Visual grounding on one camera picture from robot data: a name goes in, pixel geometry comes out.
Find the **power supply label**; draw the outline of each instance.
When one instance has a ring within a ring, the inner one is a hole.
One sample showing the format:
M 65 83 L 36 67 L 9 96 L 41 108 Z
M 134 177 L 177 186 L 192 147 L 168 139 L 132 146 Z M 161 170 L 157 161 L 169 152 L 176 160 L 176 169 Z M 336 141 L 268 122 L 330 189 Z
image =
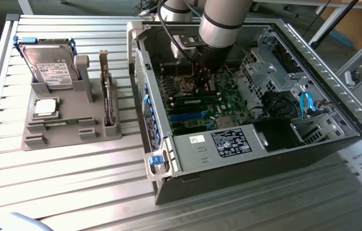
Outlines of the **power supply label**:
M 220 157 L 251 152 L 251 147 L 240 128 L 211 133 Z

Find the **motherboard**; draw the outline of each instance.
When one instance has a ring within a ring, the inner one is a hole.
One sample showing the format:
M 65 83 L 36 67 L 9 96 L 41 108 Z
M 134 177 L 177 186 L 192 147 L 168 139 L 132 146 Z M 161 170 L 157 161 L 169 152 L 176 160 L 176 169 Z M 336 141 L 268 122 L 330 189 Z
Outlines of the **motherboard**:
M 157 80 L 173 135 L 235 127 L 247 119 L 231 72 L 220 70 L 212 83 L 216 91 L 196 96 L 191 75 L 161 76 Z

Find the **slatted aluminum surface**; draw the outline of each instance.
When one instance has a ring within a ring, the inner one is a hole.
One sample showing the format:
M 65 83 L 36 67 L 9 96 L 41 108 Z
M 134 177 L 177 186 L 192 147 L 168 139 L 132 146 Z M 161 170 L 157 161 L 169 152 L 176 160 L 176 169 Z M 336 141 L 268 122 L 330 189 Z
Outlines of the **slatted aluminum surface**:
M 25 15 L 6 21 L 0 43 L 0 214 L 18 212 L 56 231 L 362 230 L 362 184 L 338 155 L 304 169 L 153 205 L 126 69 L 130 20 L 145 19 Z M 93 78 L 98 51 L 109 51 L 120 91 L 120 140 L 20 150 L 32 75 L 11 48 L 13 35 L 72 37 L 77 53 L 89 56 Z

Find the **blue pcie slot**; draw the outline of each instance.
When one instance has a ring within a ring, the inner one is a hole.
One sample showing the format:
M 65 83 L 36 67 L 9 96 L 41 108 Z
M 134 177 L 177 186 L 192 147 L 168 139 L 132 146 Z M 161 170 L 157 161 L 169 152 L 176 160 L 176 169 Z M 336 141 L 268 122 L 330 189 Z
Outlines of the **blue pcie slot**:
M 169 116 L 169 121 L 179 121 L 179 120 L 185 120 L 185 119 L 201 119 L 205 116 L 207 112 L 208 111 L 183 114 L 183 115 L 172 115 Z

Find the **metal bracket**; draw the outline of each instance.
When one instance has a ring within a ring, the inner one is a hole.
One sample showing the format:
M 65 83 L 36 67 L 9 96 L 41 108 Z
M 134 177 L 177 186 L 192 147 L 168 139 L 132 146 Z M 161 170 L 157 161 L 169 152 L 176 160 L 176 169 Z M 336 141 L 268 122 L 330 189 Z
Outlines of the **metal bracket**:
M 144 25 L 140 21 L 133 21 L 126 23 L 126 60 L 128 64 L 133 63 L 132 60 L 132 40 L 141 34 L 144 31 Z
M 144 155 L 144 164 L 145 164 L 145 170 L 147 170 L 147 177 L 151 181 L 157 181 L 164 177 L 169 177 L 171 176 L 171 171 L 167 171 L 164 173 L 159 173 L 159 174 L 153 174 L 152 173 L 152 169 L 151 169 L 151 165 L 149 165 L 149 158 L 155 155 L 161 155 L 165 159 L 165 153 L 167 151 L 164 149 L 159 149 L 155 152 L 147 153 Z
M 199 46 L 207 46 L 203 40 L 200 40 L 200 37 L 197 34 L 183 34 L 179 35 L 180 42 L 184 47 L 199 47 Z

